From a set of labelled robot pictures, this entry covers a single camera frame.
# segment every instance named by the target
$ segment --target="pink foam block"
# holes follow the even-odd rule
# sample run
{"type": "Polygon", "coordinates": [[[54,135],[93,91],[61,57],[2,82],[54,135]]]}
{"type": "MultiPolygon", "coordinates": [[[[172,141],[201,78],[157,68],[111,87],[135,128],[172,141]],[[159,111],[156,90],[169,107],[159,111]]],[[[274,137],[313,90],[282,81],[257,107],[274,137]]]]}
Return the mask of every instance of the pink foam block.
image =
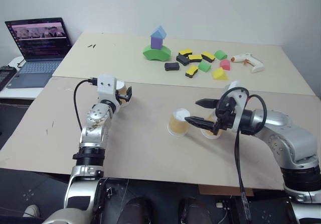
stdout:
{"type": "Polygon", "coordinates": [[[230,61],[227,59],[220,61],[220,67],[222,67],[224,70],[230,70],[231,69],[230,61]]]}

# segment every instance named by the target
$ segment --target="blue triangle block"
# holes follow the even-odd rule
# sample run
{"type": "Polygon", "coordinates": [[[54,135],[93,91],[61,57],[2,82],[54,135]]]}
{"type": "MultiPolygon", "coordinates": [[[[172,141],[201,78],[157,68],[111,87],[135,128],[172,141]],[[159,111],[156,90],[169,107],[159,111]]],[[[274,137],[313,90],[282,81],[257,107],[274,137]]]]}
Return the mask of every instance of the blue triangle block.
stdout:
{"type": "Polygon", "coordinates": [[[162,26],[159,26],[156,28],[156,30],[151,34],[151,37],[154,38],[159,38],[159,39],[165,39],[166,37],[166,32],[165,30],[162,28],[162,26]]]}

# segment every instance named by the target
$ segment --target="laptop keyboard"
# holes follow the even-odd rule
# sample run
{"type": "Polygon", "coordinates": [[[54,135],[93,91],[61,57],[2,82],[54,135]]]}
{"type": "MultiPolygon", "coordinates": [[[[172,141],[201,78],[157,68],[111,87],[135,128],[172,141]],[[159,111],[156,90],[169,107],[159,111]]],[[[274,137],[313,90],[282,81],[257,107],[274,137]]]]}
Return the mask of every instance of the laptop keyboard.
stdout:
{"type": "Polygon", "coordinates": [[[26,62],[19,73],[53,73],[60,61],[50,62],[26,62]]]}

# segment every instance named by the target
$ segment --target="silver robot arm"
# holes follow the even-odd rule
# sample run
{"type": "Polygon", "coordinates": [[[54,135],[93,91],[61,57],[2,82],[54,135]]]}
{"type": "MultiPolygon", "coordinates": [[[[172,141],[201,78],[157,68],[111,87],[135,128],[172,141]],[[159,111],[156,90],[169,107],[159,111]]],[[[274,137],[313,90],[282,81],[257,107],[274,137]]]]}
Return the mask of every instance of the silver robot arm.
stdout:
{"type": "Polygon", "coordinates": [[[297,223],[301,218],[312,217],[321,221],[321,174],[315,137],[294,125],[289,116],[276,111],[267,111],[263,128],[256,132],[263,122],[263,110],[245,109],[248,100],[245,90],[235,81],[227,86],[220,99],[205,98],[196,102],[205,108],[215,108],[215,123],[200,117],[187,117],[186,121],[214,134],[219,129],[233,132],[239,129],[242,134],[264,141],[280,166],[284,190],[291,198],[297,223]]]}
{"type": "Polygon", "coordinates": [[[79,151],[73,156],[72,168],[64,208],[53,213],[43,224],[89,224],[104,207],[106,198],[112,195],[103,178],[103,162],[111,120],[121,105],[120,99],[129,101],[131,87],[126,95],[118,94],[117,79],[101,75],[94,79],[98,88],[98,103],[86,116],[82,128],[79,151]]]}

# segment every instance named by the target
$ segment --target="tan paper cup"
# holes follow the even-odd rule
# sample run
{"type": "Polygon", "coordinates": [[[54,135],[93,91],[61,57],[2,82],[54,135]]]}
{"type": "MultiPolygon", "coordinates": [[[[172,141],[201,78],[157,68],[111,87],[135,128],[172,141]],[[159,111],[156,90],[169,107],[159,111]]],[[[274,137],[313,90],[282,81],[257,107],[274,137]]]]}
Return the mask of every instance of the tan paper cup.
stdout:
{"type": "MultiPolygon", "coordinates": [[[[213,120],[213,115],[210,115],[206,120],[209,120],[209,121],[214,121],[213,120]]],[[[209,130],[203,130],[201,129],[201,132],[202,134],[208,138],[208,139],[211,139],[211,140],[214,140],[214,139],[217,139],[221,136],[221,133],[222,133],[223,130],[219,130],[219,132],[217,133],[217,135],[214,135],[211,131],[209,130]]]]}
{"type": "MultiPolygon", "coordinates": [[[[126,95],[127,93],[127,87],[126,84],[123,80],[117,79],[117,84],[116,84],[116,90],[118,91],[119,94],[126,95]]],[[[126,102],[124,99],[121,99],[121,107],[125,107],[129,104],[129,102],[126,102]]]]}
{"type": "Polygon", "coordinates": [[[190,112],[185,108],[178,108],[173,112],[170,122],[167,125],[169,133],[176,137],[184,136],[189,128],[189,123],[185,121],[185,117],[190,117],[190,112]]]}

